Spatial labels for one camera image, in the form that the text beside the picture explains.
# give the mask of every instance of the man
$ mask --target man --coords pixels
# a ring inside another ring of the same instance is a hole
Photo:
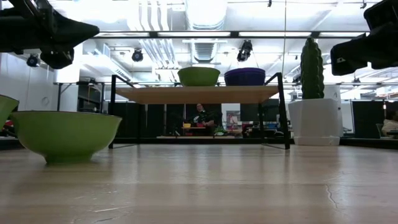
[[[387,111],[381,132],[383,135],[388,136],[387,132],[393,130],[398,130],[398,111]]]
[[[204,107],[198,103],[197,104],[197,111],[198,111],[198,116],[196,116],[193,119],[194,123],[200,123],[204,125],[204,127],[212,127],[214,126],[214,120],[212,116],[210,116],[204,109]]]
[[[214,128],[214,118],[212,115],[207,113],[207,111],[204,109],[202,104],[198,103],[197,104],[197,111],[198,115],[194,117],[193,122],[196,124],[202,124],[204,127],[206,127],[205,130],[200,131],[200,130],[195,130],[196,134],[205,134],[207,136],[213,135],[213,128]]]

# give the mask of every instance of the purple bowl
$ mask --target purple bowl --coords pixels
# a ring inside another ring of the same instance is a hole
[[[227,86],[259,86],[264,85],[266,71],[261,68],[238,68],[224,75]]]

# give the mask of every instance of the wooden tabletop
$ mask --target wooden tabletop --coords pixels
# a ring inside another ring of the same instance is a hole
[[[141,144],[105,149],[84,164],[46,166],[28,150],[0,151],[0,161],[2,224],[398,219],[397,151],[292,145],[288,153],[250,144]]]
[[[140,104],[262,103],[278,93],[277,86],[199,86],[118,88],[116,93]]]

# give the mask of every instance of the cactus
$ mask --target cactus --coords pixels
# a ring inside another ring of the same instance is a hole
[[[323,60],[318,44],[309,37],[301,54],[303,100],[323,98]]]

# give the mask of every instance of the shelf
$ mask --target shelf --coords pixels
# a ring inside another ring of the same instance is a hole
[[[206,127],[182,127],[182,129],[206,129]]]
[[[198,86],[117,88],[116,93],[140,104],[262,103],[277,86]]]

